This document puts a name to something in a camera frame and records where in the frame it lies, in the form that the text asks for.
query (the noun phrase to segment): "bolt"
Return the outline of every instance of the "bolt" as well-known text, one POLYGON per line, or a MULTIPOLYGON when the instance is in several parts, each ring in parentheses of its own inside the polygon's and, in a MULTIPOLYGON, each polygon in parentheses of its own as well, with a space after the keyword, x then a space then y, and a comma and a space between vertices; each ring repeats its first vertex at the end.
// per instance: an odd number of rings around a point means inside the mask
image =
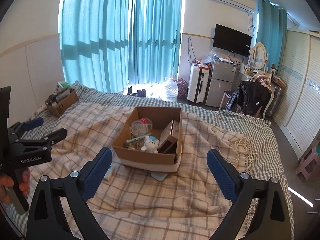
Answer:
POLYGON ((48 176, 47 176, 47 175, 43 175, 43 176, 41 176, 41 178, 40 178, 40 180, 41 180, 42 182, 46 181, 47 179, 48 179, 48 176))
POLYGON ((70 177, 72 177, 72 178, 75 178, 78 175, 79 175, 79 172, 77 172, 77 171, 73 171, 73 172, 70 173, 70 177))
POLYGON ((240 174, 240 177, 243 178, 243 179, 248 179, 250 176, 249 176, 248 173, 242 172, 242 173, 240 174))
POLYGON ((272 177, 271 181, 275 184, 277 184, 279 182, 279 179, 277 179, 276 177, 272 177))

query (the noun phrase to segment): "stuffed toy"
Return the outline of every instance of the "stuffed toy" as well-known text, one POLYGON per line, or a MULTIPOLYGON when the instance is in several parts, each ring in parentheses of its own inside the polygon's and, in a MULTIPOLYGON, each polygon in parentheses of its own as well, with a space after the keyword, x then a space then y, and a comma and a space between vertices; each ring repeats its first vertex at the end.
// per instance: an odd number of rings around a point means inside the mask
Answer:
POLYGON ((144 137, 144 146, 142 146, 141 150, 143 152, 151 152, 158 153, 158 144, 159 140, 154 136, 145 136, 144 137))

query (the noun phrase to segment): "large plastic water bottle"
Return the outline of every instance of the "large plastic water bottle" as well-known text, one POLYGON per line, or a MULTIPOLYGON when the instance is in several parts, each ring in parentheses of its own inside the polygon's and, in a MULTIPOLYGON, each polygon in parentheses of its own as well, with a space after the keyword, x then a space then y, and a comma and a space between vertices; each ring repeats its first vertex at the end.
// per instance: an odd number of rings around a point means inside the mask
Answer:
POLYGON ((173 78, 165 78, 166 82, 163 83, 164 85, 164 101, 170 101, 170 102, 177 102, 178 101, 178 92, 179 88, 175 81, 173 81, 173 78))

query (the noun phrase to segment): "refrigerator door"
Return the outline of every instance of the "refrigerator door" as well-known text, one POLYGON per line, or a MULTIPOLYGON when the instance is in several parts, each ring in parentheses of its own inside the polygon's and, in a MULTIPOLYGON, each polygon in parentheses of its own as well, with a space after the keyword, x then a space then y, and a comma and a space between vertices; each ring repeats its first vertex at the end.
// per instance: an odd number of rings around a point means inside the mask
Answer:
POLYGON ((232 82, 212 78, 208 90, 207 106, 219 107, 225 91, 231 91, 232 82))
POLYGON ((232 64, 227 62, 221 62, 218 60, 213 61, 211 78, 233 82, 233 79, 235 78, 235 74, 236 74, 236 69, 232 64))

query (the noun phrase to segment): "wardrobe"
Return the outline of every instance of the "wardrobe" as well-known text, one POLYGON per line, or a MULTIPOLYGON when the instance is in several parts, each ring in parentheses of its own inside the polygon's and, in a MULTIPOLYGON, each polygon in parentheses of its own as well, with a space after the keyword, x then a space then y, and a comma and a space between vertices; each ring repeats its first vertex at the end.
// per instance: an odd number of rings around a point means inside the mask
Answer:
POLYGON ((320 35, 287 30, 280 78, 287 87, 274 120, 298 158, 310 150, 320 131, 320 35))

